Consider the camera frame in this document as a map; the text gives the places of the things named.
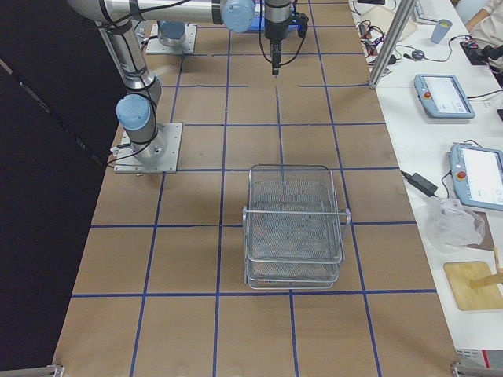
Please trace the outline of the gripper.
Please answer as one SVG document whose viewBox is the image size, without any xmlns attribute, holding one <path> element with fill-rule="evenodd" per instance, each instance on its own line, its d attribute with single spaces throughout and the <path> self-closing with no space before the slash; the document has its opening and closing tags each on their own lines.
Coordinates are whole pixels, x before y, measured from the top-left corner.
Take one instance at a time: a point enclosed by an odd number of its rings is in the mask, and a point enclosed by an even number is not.
<svg viewBox="0 0 503 377">
<path fill-rule="evenodd" d="M 279 75 L 281 70 L 281 41 L 270 40 L 271 75 Z"/>
</svg>

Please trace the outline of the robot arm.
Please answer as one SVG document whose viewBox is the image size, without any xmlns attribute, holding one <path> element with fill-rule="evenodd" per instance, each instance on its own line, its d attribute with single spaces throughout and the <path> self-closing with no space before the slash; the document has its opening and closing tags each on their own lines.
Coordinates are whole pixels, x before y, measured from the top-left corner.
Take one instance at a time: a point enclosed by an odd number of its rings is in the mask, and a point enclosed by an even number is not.
<svg viewBox="0 0 503 377">
<path fill-rule="evenodd" d="M 132 22 L 211 23 L 241 33 L 251 27 L 256 11 L 253 1 L 70 1 L 69 5 L 105 35 L 127 88 L 116 115 L 130 139 L 130 157 L 147 167 L 154 167 L 167 150 L 156 119 L 162 89 L 148 68 Z"/>
<path fill-rule="evenodd" d="M 160 20 L 157 22 L 158 39 L 161 45 L 176 46 L 185 40 L 186 23 Z"/>
</svg>

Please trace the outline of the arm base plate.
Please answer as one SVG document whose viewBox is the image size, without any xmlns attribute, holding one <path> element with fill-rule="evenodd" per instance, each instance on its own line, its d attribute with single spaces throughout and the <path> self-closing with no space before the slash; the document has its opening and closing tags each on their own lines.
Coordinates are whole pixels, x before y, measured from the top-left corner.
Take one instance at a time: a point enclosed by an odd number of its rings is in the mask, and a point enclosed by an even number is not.
<svg viewBox="0 0 503 377">
<path fill-rule="evenodd" d="M 160 21 L 152 26 L 150 36 L 146 39 L 146 53 L 148 55 L 193 54 L 196 32 L 195 24 Z"/>
<path fill-rule="evenodd" d="M 179 149 L 182 139 L 183 125 L 181 123 L 158 123 L 156 139 L 140 153 L 140 145 L 130 143 L 126 131 L 123 131 L 122 144 L 129 144 L 127 148 L 117 151 L 117 159 L 112 163 L 116 174 L 175 174 L 178 167 Z"/>
</svg>

